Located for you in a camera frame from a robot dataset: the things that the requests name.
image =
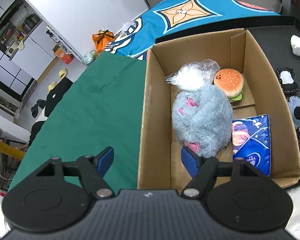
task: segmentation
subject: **hamburger bun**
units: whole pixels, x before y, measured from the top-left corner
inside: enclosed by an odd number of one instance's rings
[[[234,98],[242,92],[243,77],[234,69],[221,69],[214,76],[214,85],[220,88],[228,98]]]

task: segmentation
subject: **plush toy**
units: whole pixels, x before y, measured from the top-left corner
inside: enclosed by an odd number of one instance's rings
[[[226,94],[214,85],[181,92],[172,107],[177,139],[199,156],[215,156],[231,138],[233,111]]]

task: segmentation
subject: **blue blanket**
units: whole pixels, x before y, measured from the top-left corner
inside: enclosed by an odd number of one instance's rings
[[[160,36],[212,22],[262,15],[279,14],[235,0],[164,0],[137,18],[104,50],[146,60],[147,50]]]

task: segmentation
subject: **tissue pack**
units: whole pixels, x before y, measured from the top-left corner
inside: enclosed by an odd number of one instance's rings
[[[233,159],[242,157],[270,175],[270,126],[267,114],[232,121]]]

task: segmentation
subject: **green tablecloth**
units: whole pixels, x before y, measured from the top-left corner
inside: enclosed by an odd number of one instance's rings
[[[44,123],[10,189],[53,156],[75,161],[107,146],[114,148],[114,163],[106,182],[115,192],[137,188],[145,74],[146,61],[103,52]]]

